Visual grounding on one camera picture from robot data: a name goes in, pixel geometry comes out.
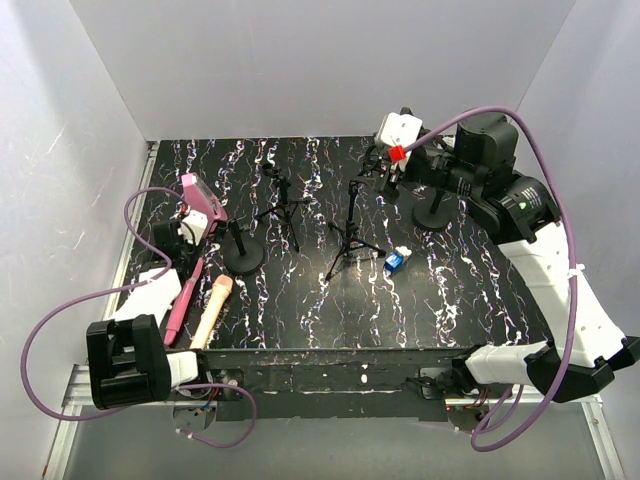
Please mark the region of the peach toy microphone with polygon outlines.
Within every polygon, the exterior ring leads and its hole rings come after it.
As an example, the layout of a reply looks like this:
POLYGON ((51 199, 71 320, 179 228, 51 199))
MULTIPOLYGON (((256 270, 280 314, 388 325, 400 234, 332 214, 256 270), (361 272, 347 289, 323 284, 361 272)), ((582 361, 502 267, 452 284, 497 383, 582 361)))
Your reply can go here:
POLYGON ((191 350, 203 350, 208 345, 208 339, 214 330, 220 311, 230 295, 233 280, 227 275, 219 275, 214 281, 208 303, 201 315, 199 325, 191 340, 191 350))

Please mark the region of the black round-base mic stand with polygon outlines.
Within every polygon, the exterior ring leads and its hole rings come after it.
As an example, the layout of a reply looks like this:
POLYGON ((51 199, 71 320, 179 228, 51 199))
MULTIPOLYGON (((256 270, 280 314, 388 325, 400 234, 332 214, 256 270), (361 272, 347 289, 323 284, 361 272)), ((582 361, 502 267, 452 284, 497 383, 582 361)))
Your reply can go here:
POLYGON ((253 237, 245 235, 236 219, 229 222, 228 232, 231 239, 222 246, 225 269, 237 276, 255 273, 264 263, 264 246, 253 237))

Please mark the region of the pink toy microphone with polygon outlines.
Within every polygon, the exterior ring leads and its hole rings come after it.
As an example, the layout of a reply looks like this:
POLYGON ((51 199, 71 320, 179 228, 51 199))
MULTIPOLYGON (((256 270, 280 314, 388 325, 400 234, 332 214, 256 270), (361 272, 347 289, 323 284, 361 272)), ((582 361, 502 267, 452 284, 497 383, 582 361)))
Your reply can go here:
POLYGON ((175 342, 176 337, 182 328, 195 285, 201 276, 203 266, 204 259, 200 257, 195 264, 191 276, 186 280, 180 294, 174 301, 164 334, 163 343, 166 347, 170 347, 175 342))

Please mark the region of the black tripod mic stand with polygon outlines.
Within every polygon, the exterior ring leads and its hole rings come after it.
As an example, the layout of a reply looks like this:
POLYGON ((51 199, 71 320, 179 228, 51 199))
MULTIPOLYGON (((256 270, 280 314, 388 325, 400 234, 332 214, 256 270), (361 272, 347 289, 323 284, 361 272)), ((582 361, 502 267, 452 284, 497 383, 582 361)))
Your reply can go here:
POLYGON ((311 199, 291 199, 289 196, 289 188, 291 187, 291 182, 282 173, 282 171, 268 161, 262 163, 260 167, 261 173, 271 179, 275 184, 278 193, 278 200, 270 209, 256 214, 254 216, 254 219, 260 222, 266 216, 276 216, 286 225, 288 232, 290 233, 292 238, 294 250, 296 252, 299 252, 299 242, 297 240, 297 236, 292 224, 292 218, 295 212, 298 210, 298 207, 301 205, 308 206, 311 203, 311 199))

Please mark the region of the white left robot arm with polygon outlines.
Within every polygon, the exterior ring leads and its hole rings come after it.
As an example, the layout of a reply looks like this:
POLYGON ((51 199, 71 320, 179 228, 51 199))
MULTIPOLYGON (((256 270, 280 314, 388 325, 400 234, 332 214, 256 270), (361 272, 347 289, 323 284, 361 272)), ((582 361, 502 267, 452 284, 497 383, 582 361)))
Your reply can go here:
POLYGON ((213 386, 202 355, 171 351, 186 319, 203 260, 201 235, 177 220, 152 227, 152 245, 167 255, 172 268, 151 263, 140 274, 145 283, 133 290, 113 317, 94 322, 86 332, 91 394, 100 410, 164 401, 179 387, 193 400, 205 398, 213 386))

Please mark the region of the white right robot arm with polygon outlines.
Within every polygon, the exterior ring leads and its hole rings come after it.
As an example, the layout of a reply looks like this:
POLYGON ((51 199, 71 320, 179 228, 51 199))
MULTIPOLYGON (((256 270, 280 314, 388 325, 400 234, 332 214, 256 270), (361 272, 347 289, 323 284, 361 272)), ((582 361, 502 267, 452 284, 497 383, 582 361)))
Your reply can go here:
POLYGON ((450 378, 464 397, 491 384, 522 384, 564 403, 600 392, 616 371, 639 360, 639 340, 625 335, 570 262, 568 227, 553 193, 514 168, 522 128, 500 111, 481 109, 454 122, 452 146, 410 110, 387 114, 374 143, 388 200, 399 184, 424 185, 465 199, 467 212, 520 274, 550 332, 529 345, 474 346, 452 361, 450 378))

